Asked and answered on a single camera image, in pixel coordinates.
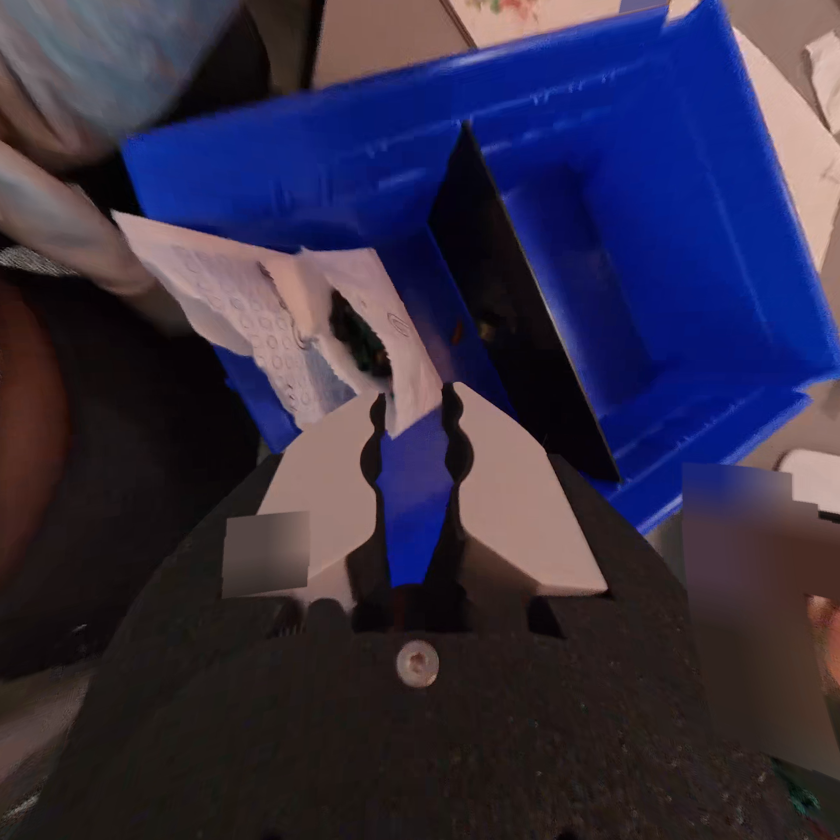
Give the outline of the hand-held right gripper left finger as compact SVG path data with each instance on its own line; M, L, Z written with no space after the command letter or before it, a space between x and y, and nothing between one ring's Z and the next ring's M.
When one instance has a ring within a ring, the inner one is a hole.
M304 585L263 585L260 596L286 596L301 606L337 601L357 632L392 621L391 573L385 540L382 472L385 395L365 393L309 426L290 444L259 515L307 513L309 562Z

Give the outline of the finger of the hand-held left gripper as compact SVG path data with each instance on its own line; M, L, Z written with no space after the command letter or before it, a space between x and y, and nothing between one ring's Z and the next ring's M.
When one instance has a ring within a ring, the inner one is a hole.
M1 230L17 245L120 297L141 297L158 284L119 229L84 195L5 143Z

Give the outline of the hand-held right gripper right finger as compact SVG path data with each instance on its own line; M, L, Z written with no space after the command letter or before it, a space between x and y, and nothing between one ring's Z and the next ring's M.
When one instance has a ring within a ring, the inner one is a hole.
M461 382L443 390L453 481L423 579L430 632L560 632L552 599L607 583L549 457Z

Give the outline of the torn white paper bag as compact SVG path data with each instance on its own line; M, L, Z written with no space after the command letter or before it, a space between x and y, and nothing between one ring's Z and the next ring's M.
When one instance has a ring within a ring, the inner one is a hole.
M443 383L380 257L372 248L317 251L290 257L294 272L289 309L301 337L355 394L385 394L385 430L392 437L435 411ZM329 324L333 293L373 332L391 366L389 375L363 372Z

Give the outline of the circle-printed paper bag piece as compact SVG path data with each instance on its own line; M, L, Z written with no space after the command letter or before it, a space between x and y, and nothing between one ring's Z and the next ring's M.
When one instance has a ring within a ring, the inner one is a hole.
M299 427L354 399L320 351L325 321L297 257L128 213L112 218L194 330L255 362Z

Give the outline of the person's left forearm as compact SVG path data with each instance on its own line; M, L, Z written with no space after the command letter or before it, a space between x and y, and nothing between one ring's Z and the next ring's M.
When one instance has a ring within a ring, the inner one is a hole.
M233 1L2 1L2 142L89 160L180 96Z

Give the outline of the dark brick pieces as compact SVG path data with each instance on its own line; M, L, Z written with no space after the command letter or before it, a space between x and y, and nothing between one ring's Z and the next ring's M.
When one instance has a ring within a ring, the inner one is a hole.
M382 340L339 291L333 289L330 300L329 326L332 335L350 352L362 373L377 381L390 382L392 364Z

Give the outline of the person's dark trousers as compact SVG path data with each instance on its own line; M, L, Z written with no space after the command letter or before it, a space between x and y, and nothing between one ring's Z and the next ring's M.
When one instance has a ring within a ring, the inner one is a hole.
M78 277L2 268L1 668L97 654L153 572L256 467L209 344Z

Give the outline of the black bin divider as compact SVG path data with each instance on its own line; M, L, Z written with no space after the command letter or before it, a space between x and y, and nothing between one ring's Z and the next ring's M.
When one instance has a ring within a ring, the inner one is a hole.
M427 222L520 425L549 455L619 484L616 458L468 122Z

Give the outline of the white display stand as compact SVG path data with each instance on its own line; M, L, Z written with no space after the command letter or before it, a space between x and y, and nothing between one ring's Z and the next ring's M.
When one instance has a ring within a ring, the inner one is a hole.
M791 477L794 501L812 504L822 519L839 523L839 456L797 448L777 470Z

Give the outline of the dark orchid toy box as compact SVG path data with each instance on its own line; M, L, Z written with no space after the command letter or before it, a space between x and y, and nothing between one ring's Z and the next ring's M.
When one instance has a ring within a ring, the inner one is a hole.
M839 741L839 604L809 595L807 613L812 624L815 657L833 736ZM773 771L801 821L803 837L839 838L839 781L816 771L773 760Z

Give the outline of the orchid instruction booklet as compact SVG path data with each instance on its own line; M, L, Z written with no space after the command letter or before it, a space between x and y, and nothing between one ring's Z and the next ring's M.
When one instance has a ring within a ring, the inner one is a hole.
M668 7L668 1L444 1L469 46L499 46L619 14Z

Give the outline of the crumpled white paper bag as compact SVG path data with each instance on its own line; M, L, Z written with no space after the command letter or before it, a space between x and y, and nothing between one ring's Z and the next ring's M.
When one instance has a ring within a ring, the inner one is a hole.
M839 37L831 30L806 45L811 83L822 118L832 135L839 134Z

